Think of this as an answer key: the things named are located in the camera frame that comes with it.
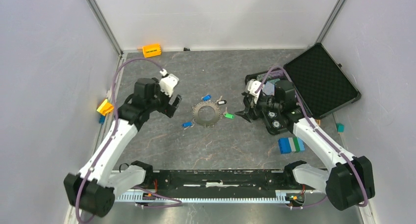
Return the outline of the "black key tag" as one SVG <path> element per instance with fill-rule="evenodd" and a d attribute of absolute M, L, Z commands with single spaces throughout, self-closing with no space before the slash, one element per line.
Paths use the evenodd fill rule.
<path fill-rule="evenodd" d="M 216 101 L 217 105 L 224 105 L 227 101 L 223 99 L 223 96 L 220 96 L 220 98 Z"/>

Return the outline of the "small blue key tag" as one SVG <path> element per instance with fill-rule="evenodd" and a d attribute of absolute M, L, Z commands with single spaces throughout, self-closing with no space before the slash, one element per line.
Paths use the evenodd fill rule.
<path fill-rule="evenodd" d="M 209 101 L 211 100 L 211 95 L 207 94 L 201 98 L 202 101 Z"/>

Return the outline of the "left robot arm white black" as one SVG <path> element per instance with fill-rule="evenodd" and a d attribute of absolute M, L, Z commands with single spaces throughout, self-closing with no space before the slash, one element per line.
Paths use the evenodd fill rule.
<path fill-rule="evenodd" d="M 149 188 L 154 183 L 153 167 L 143 162 L 132 162 L 124 171 L 112 175 L 112 169 L 122 152 L 139 132 L 150 114 L 157 111 L 173 117 L 182 98 L 169 101 L 179 79 L 168 74 L 161 80 L 140 78 L 133 94 L 118 108 L 115 119 L 104 141 L 89 161 L 76 173 L 69 173 L 63 184 L 70 205 L 97 217 L 106 216 L 115 199 L 139 185 Z"/>

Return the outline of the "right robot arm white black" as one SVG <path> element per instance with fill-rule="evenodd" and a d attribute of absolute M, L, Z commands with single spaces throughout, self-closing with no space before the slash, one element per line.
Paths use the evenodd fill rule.
<path fill-rule="evenodd" d="M 243 92 L 244 110 L 236 112 L 252 122 L 263 119 L 271 135 L 290 132 L 301 139 L 322 161 L 326 170 L 318 169 L 305 161 L 290 163 L 284 168 L 286 187 L 310 186 L 323 192 L 337 210 L 351 206 L 367 205 L 375 197 L 372 163 L 357 157 L 340 146 L 315 121 L 309 117 L 292 82 L 277 81 L 273 95 L 263 95 L 263 83 L 251 79 Z"/>

